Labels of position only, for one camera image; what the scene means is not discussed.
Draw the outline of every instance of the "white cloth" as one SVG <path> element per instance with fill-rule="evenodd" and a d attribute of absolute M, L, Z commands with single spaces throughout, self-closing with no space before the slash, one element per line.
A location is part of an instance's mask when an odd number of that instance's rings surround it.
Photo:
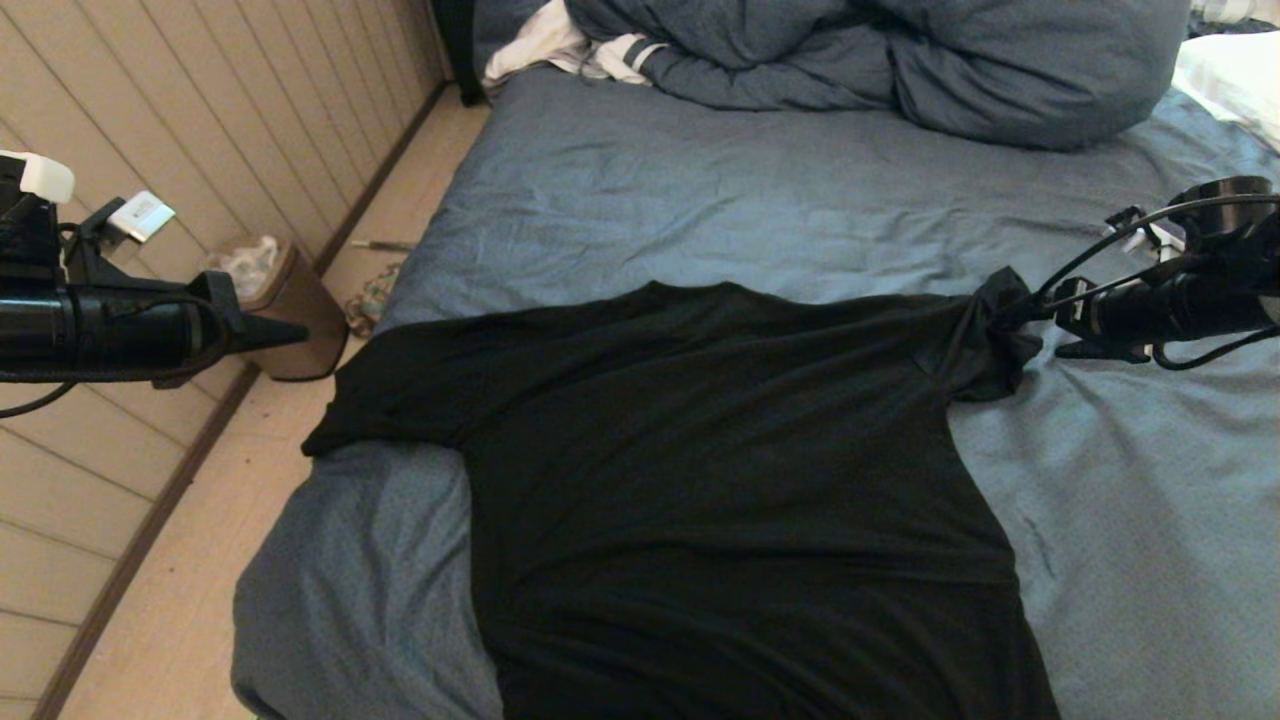
<path fill-rule="evenodd" d="M 1280 32 L 1188 40 L 1172 85 L 1219 120 L 1244 126 L 1280 152 Z"/>
<path fill-rule="evenodd" d="M 652 85 L 639 69 L 662 45 L 646 47 L 632 64 L 626 63 L 627 53 L 643 40 L 643 35 L 630 33 L 608 42 L 594 42 L 573 24 L 564 0 L 550 0 L 525 22 L 515 40 L 489 58 L 481 85 L 486 92 L 495 95 L 507 78 L 538 63 L 550 63 L 564 72 L 593 79 Z"/>

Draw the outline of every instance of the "trash can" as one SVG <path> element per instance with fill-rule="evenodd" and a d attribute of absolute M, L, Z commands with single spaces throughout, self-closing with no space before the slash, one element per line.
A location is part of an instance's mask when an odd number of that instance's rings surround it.
<path fill-rule="evenodd" d="M 257 238 L 220 246 L 215 255 L 230 256 L 237 249 L 253 247 Z M 287 240 L 276 240 L 275 261 L 252 296 L 241 297 L 241 309 L 253 315 L 306 325 L 306 342 L 257 350 L 242 355 L 262 368 L 273 380 L 317 380 L 338 366 L 347 345 L 347 318 L 311 263 Z"/>

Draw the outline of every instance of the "t-shirt sleeve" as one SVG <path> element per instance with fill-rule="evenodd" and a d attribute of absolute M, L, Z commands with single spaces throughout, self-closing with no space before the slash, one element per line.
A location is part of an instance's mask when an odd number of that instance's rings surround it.
<path fill-rule="evenodd" d="M 913 360 L 938 383 L 948 400 L 984 402 L 1012 395 L 1023 365 L 1043 346 L 1039 337 L 997 328 L 1000 307 L 1030 295 L 1009 268 L 987 278 L 966 299 L 948 299 L 916 331 Z"/>

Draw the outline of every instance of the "cloth on floor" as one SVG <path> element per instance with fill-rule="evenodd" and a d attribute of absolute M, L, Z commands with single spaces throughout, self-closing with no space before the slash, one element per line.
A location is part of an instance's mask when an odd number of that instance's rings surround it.
<path fill-rule="evenodd" d="M 347 325 L 351 334 L 365 340 L 374 334 L 374 328 L 381 322 L 387 311 L 387 299 L 396 287 L 399 278 L 401 263 L 392 263 L 374 279 L 365 283 L 360 295 L 347 300 L 343 311 L 347 314 Z"/>

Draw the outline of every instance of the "comforter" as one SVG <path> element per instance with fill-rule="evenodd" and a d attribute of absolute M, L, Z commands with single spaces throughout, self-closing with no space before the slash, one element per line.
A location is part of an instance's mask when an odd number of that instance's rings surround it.
<path fill-rule="evenodd" d="M 927 128 L 1068 149 L 1147 118 L 1187 0 L 567 0 L 663 91 L 718 109 L 897 106 Z"/>

